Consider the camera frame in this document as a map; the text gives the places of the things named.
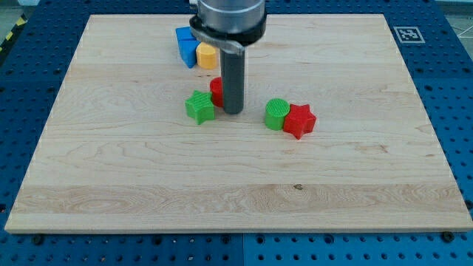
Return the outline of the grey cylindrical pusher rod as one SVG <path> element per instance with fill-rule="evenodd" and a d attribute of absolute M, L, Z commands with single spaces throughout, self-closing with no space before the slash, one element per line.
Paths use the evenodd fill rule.
<path fill-rule="evenodd" d="M 221 51 L 220 67 L 224 112 L 237 115 L 244 107 L 245 53 L 237 55 Z"/>

